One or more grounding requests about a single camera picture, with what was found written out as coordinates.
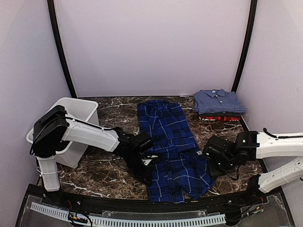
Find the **dark blue plaid shirt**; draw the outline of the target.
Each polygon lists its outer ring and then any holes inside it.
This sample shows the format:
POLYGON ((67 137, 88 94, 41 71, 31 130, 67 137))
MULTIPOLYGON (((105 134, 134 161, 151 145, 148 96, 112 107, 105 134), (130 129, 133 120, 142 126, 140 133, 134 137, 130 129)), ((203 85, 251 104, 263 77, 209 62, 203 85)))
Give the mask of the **dark blue plaid shirt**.
POLYGON ((178 103, 151 100, 137 106, 140 132, 149 134, 153 147, 144 156, 159 156, 153 165, 147 194, 152 202, 183 203, 194 200, 215 184, 208 159, 202 154, 178 103))

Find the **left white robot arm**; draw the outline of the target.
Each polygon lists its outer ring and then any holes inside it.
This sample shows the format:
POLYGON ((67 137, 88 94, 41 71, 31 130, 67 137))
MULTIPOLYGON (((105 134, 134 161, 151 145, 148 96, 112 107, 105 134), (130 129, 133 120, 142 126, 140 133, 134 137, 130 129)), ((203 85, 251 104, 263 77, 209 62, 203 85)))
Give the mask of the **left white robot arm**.
POLYGON ((148 133, 133 135, 119 127, 104 128, 77 119, 57 105, 35 122, 30 148, 30 154, 38 161, 48 198, 56 206, 63 206, 67 196, 60 191, 55 155, 68 142, 111 152, 125 161, 130 176, 145 185, 152 183, 153 159, 143 155, 153 146, 148 133))

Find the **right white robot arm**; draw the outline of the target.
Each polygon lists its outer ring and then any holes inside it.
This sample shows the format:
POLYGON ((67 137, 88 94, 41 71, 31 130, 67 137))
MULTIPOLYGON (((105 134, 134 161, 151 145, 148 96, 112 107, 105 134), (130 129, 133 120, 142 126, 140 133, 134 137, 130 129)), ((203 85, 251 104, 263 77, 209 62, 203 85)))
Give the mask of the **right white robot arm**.
POLYGON ((234 142, 212 136, 206 143, 203 154, 208 158, 212 177, 238 172, 240 166, 248 161, 268 157, 294 157, 294 160, 267 173, 254 175, 249 179, 242 202, 252 205, 260 193, 266 194, 273 189, 294 180, 303 178, 303 134, 271 134, 266 128, 259 131, 243 131, 234 142))

